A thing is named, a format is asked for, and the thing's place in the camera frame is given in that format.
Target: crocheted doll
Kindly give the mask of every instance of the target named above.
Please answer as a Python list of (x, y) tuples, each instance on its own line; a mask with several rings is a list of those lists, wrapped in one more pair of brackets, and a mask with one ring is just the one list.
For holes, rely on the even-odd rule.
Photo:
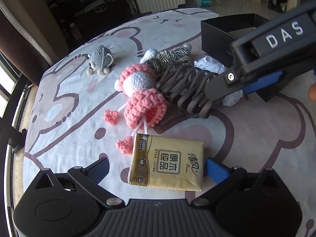
[(164, 117), (167, 106), (165, 98), (154, 89), (155, 75), (146, 64), (134, 64), (127, 67), (115, 82), (115, 89), (125, 93), (129, 100), (117, 111), (104, 111), (104, 120), (115, 125), (119, 113), (125, 108), (124, 117), (127, 125), (134, 130), (123, 141), (118, 140), (116, 147), (123, 154), (132, 154), (133, 136), (139, 129), (154, 127)]
[(156, 78), (159, 79), (163, 76), (171, 63), (182, 62), (182, 64), (190, 65), (192, 61), (190, 57), (191, 50), (192, 46), (187, 42), (170, 51), (162, 50), (158, 52), (156, 49), (149, 49), (144, 54), (140, 63), (146, 63), (150, 68), (152, 68)]
[(87, 75), (92, 75), (94, 71), (98, 75), (108, 74), (110, 72), (109, 66), (112, 65), (114, 59), (111, 51), (101, 45), (97, 49), (93, 50), (92, 53), (88, 56), (90, 61), (89, 69), (87, 70)]

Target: fabric pile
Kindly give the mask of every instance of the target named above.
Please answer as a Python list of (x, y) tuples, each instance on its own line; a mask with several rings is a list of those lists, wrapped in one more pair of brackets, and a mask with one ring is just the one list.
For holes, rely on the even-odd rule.
[[(214, 62), (210, 56), (205, 56), (199, 61), (194, 61), (194, 66), (200, 69), (209, 70), (210, 72), (217, 74), (221, 74), (227, 69), (223, 64)], [(223, 99), (222, 103), (224, 106), (233, 106), (234, 104), (236, 104), (236, 102), (240, 100), (241, 97), (243, 97), (243, 95), (244, 93), (240, 89), (236, 92), (227, 95)]]

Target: curtain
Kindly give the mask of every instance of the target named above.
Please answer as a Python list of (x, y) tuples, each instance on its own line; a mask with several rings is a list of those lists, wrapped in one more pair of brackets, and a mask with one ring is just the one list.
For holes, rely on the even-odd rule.
[(61, 29), (45, 0), (0, 0), (0, 10), (0, 51), (39, 85), (45, 70), (68, 55)]

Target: gray crocheted mouse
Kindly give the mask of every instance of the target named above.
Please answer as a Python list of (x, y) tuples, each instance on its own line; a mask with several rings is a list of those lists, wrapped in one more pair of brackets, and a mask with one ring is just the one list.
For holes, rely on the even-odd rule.
[(87, 75), (92, 75), (95, 71), (98, 75), (108, 74), (110, 72), (109, 66), (114, 61), (111, 51), (103, 45), (93, 50), (88, 59), (90, 67), (87, 70)]

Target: white yarn string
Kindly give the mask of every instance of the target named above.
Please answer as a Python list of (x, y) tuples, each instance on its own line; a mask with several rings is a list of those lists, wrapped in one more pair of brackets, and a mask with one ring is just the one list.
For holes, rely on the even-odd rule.
[(120, 108), (118, 109), (118, 113), (120, 113), (126, 106), (127, 106), (128, 102), (125, 103), (124, 105), (120, 106)]
[(102, 47), (102, 63), (101, 63), (101, 69), (103, 69), (103, 62), (104, 62), (104, 47)]
[(137, 133), (137, 131), (140, 129), (140, 126), (142, 125), (142, 121), (139, 121), (138, 126), (134, 129), (134, 131), (131, 134), (131, 137), (134, 137), (134, 135)]
[(147, 121), (146, 121), (145, 114), (143, 114), (143, 122), (144, 122), (144, 132), (145, 132), (145, 134), (148, 134), (148, 127), (147, 127)]

